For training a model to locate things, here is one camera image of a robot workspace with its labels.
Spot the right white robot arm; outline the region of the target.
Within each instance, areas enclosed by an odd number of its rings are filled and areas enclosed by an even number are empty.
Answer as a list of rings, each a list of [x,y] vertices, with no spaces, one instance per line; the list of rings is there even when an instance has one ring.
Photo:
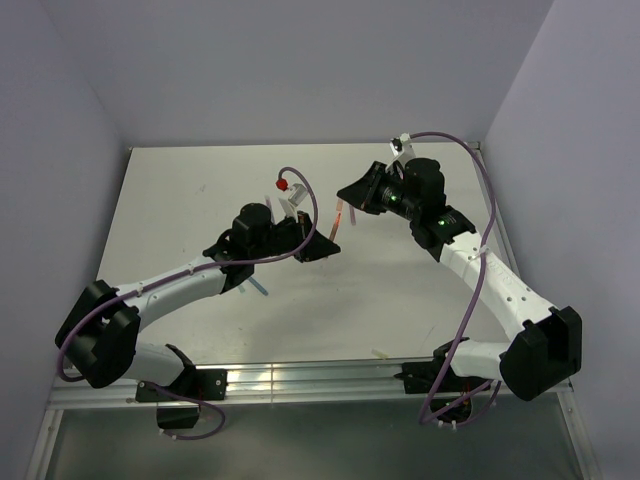
[[[462,337],[437,348],[429,362],[406,363],[400,378],[414,392],[455,392],[502,381],[531,401],[582,367],[582,319],[529,288],[485,248],[473,223],[448,205],[437,161],[416,158],[400,166],[375,162],[340,189],[339,199],[367,214],[394,213],[409,222],[416,243],[470,287],[499,321],[506,341]]]

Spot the orange pen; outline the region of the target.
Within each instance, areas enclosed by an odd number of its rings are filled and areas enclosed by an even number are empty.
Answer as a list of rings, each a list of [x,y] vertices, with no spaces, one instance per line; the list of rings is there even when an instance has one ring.
[[[331,240],[332,242],[335,240],[340,223],[341,223],[341,218],[342,218],[342,213],[341,212],[337,212],[335,220],[333,222],[332,225],[332,229],[329,235],[329,240]]]

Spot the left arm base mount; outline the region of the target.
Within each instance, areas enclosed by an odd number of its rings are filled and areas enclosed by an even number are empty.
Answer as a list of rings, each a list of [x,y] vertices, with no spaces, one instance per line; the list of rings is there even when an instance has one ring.
[[[227,385],[226,369],[188,368],[169,386],[140,381],[134,399],[156,405],[156,424],[162,435],[174,441],[204,440],[225,427],[227,417],[217,402],[225,399]],[[206,414],[212,414],[217,425],[205,433],[191,433]]]

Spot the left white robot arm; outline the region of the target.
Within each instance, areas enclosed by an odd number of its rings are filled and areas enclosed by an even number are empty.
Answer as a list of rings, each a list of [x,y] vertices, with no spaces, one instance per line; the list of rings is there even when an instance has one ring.
[[[256,265],[294,258],[314,262],[340,253],[305,212],[278,223],[259,203],[244,206],[216,243],[187,264],[148,280],[86,286],[55,337],[58,376],[95,389],[119,379],[158,385],[172,399],[195,386],[195,365],[176,346],[152,345],[140,333],[193,302],[225,294],[253,276]]]

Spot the pink pen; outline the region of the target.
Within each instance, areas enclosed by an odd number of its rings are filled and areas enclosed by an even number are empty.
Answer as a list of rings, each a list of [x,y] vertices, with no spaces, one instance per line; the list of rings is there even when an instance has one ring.
[[[350,224],[352,226],[356,226],[357,225],[356,213],[353,206],[349,206],[349,218],[350,218]]]

